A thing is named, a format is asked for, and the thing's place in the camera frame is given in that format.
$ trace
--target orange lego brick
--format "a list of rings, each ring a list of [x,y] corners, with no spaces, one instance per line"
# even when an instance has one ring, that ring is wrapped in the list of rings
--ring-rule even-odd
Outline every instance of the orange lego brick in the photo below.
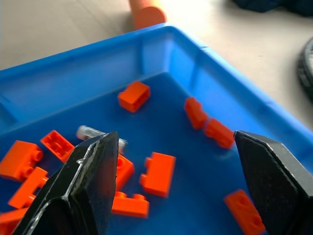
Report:
[[[11,235],[28,208],[18,209],[0,214],[0,234]]]
[[[149,202],[141,194],[134,194],[133,198],[126,197],[122,192],[116,192],[112,213],[133,217],[148,218]]]
[[[74,146],[55,130],[43,137],[41,143],[63,163],[66,163],[74,149]]]
[[[261,217],[245,191],[239,189],[227,195],[224,201],[245,235],[265,233]]]
[[[134,164],[123,155],[118,154],[116,169],[116,190],[119,191],[134,173]]]
[[[121,107],[129,112],[136,112],[150,97],[150,87],[142,82],[135,81],[125,91],[118,94],[118,102]]]
[[[15,141],[0,163],[0,176],[24,181],[41,158],[43,152],[36,144]]]
[[[15,192],[8,204],[17,209],[29,207],[35,199],[33,194],[37,188],[42,188],[47,182],[47,172],[40,167],[36,167],[29,177],[22,183],[19,189]]]
[[[195,130],[200,130],[208,120],[208,115],[202,111],[200,102],[193,97],[187,98],[184,109],[192,127]]]
[[[222,148],[230,149],[234,143],[234,133],[216,119],[211,119],[204,129],[206,136],[213,138]]]
[[[175,160],[176,158],[173,156],[160,153],[152,153],[151,158],[146,158],[147,174],[141,174],[139,180],[146,192],[160,197],[168,197]]]

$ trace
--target orange l-shaped brick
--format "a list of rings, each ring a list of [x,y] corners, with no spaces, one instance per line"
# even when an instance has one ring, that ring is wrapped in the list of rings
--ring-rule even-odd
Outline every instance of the orange l-shaped brick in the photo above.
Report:
[[[173,156],[160,153],[152,153],[152,157],[146,159],[147,174],[141,174],[139,180],[146,192],[168,197],[175,160]]]
[[[43,137],[41,143],[63,163],[66,163],[74,149],[74,146],[55,130]]]
[[[37,188],[42,188],[47,182],[47,172],[40,167],[36,167],[29,177],[22,183],[16,193],[11,197],[8,204],[17,209],[29,207],[35,199],[33,194]]]
[[[42,157],[43,152],[36,144],[15,141],[0,163],[0,176],[24,181]]]
[[[149,202],[141,194],[134,194],[133,198],[126,197],[126,194],[122,192],[116,192],[112,213],[148,218]]]
[[[118,154],[116,169],[116,191],[119,191],[134,173],[134,164]]]
[[[0,214],[0,234],[11,235],[28,208],[18,209]]]
[[[245,191],[239,189],[227,195],[224,201],[245,235],[265,233],[260,215]]]

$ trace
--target orange 2x2 brick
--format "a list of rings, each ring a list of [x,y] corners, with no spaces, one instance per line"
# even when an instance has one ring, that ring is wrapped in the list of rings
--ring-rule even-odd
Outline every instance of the orange 2x2 brick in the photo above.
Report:
[[[150,87],[142,82],[135,81],[123,92],[118,94],[118,102],[121,107],[129,112],[136,112],[150,97]]]
[[[248,195],[239,189],[224,198],[230,212],[245,235],[261,235],[265,227]]]

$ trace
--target orange cylinder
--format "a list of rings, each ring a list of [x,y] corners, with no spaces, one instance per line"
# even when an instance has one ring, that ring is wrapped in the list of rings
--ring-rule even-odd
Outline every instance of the orange cylinder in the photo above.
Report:
[[[129,0],[135,29],[165,23],[166,14],[158,0]]]

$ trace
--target scratched black plastic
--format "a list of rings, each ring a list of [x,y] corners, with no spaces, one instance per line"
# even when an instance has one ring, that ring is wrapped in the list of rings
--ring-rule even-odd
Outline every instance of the scratched black plastic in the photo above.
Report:
[[[270,235],[313,235],[313,177],[280,142],[237,131],[246,183]]]

